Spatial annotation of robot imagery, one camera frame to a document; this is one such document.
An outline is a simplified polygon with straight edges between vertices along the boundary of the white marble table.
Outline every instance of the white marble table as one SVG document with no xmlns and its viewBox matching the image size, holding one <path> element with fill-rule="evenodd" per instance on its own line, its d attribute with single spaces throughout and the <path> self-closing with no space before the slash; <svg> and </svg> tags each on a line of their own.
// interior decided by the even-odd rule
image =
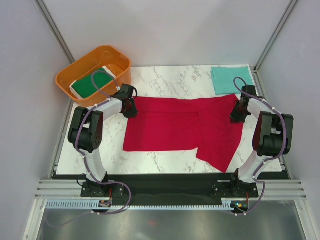
<svg viewBox="0 0 320 240">
<path fill-rule="evenodd" d="M 212 83 L 211 67 L 210 65 L 133 67 L 132 85 L 137 88 L 139 96 L 146 97 L 178 99 L 217 97 Z M 72 113 L 77 106 L 73 104 Z M 100 154 L 108 174 L 220 173 L 209 163 L 196 158 L 197 149 L 163 152 L 123 151 L 127 122 L 128 119 L 119 113 L 103 123 Z M 251 154 L 256 123 L 255 117 L 252 115 L 247 117 L 241 143 L 228 167 L 228 173 L 233 173 L 241 167 Z M 281 172 L 279 160 L 271 162 L 264 171 Z M 66 136 L 56 174 L 79 175 L 85 172 L 80 154 L 68 142 Z"/>
</svg>

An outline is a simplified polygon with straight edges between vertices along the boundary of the green cloth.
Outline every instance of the green cloth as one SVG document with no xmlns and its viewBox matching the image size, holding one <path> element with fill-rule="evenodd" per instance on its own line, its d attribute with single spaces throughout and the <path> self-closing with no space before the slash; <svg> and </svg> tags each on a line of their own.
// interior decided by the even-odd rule
<svg viewBox="0 0 320 240">
<path fill-rule="evenodd" d="M 216 95 L 240 94 L 234 85 L 234 78 L 240 77 L 245 80 L 246 84 L 253 85 L 250 69 L 245 67 L 212 67 L 211 76 L 213 81 L 214 92 Z M 236 80 L 236 85 L 241 89 L 245 84 Z"/>
<path fill-rule="evenodd" d="M 102 67 L 97 69 L 96 71 L 98 70 L 105 72 Z M 110 83 L 112 80 L 112 76 L 110 76 L 109 74 L 104 74 L 102 72 L 98 72 L 94 75 L 94 82 L 99 89 Z M 97 91 L 95 86 L 92 84 L 91 74 L 85 76 L 79 81 L 76 81 L 71 87 L 84 99 L 90 97 Z"/>
</svg>

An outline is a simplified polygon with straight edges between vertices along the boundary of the orange plastic bin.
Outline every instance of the orange plastic bin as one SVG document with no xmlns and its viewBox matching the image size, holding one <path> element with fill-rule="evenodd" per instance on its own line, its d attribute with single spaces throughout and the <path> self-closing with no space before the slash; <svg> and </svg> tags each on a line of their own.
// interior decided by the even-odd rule
<svg viewBox="0 0 320 240">
<path fill-rule="evenodd" d="M 116 82 L 122 84 L 131 84 L 131 61 L 123 53 L 113 46 L 99 46 L 92 52 L 83 56 L 70 66 L 62 70 L 55 77 L 55 83 L 67 94 L 74 102 L 82 107 L 90 107 L 106 100 L 106 96 L 100 92 L 95 92 L 91 96 L 78 99 L 70 91 L 70 85 L 85 76 L 92 74 L 95 70 L 106 66 L 115 76 Z M 102 91 L 109 95 L 117 92 L 117 86 L 114 81 L 109 82 L 101 88 Z"/>
</svg>

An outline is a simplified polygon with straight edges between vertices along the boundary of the red cloth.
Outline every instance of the red cloth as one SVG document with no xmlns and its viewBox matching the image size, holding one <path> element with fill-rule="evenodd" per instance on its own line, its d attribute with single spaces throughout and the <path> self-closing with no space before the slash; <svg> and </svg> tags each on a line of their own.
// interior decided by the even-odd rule
<svg viewBox="0 0 320 240">
<path fill-rule="evenodd" d="M 230 123 L 236 95 L 181 100 L 137 97 L 137 117 L 129 118 L 123 150 L 180 151 L 198 148 L 196 157 L 225 173 L 240 144 L 243 123 Z"/>
</svg>

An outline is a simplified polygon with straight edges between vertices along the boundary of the folded teal towel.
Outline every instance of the folded teal towel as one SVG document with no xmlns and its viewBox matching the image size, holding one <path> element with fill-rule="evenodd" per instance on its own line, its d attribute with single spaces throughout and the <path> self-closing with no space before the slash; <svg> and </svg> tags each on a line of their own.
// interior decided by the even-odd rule
<svg viewBox="0 0 320 240">
<path fill-rule="evenodd" d="M 234 78 L 240 77 L 245 80 L 246 84 L 253 85 L 250 69 L 244 67 L 212 67 L 211 75 L 213 87 L 216 95 L 240 94 L 234 85 Z M 237 86 L 241 89 L 245 84 L 240 80 L 236 80 Z"/>
</svg>

